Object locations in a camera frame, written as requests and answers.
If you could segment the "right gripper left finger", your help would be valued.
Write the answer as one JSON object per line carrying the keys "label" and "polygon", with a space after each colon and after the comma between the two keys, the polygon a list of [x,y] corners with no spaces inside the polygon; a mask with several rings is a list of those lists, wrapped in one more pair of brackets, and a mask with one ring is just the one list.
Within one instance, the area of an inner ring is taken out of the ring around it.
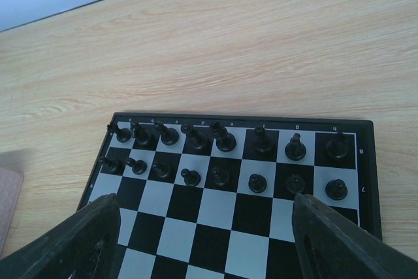
{"label": "right gripper left finger", "polygon": [[102,195],[1,260],[1,278],[111,278],[121,217]]}

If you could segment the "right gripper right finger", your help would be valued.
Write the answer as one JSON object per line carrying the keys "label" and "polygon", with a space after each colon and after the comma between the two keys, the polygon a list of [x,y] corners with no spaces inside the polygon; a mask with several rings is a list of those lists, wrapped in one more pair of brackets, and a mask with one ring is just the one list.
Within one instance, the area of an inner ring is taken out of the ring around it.
{"label": "right gripper right finger", "polygon": [[304,278],[417,278],[416,260],[312,195],[295,195],[292,228]]}

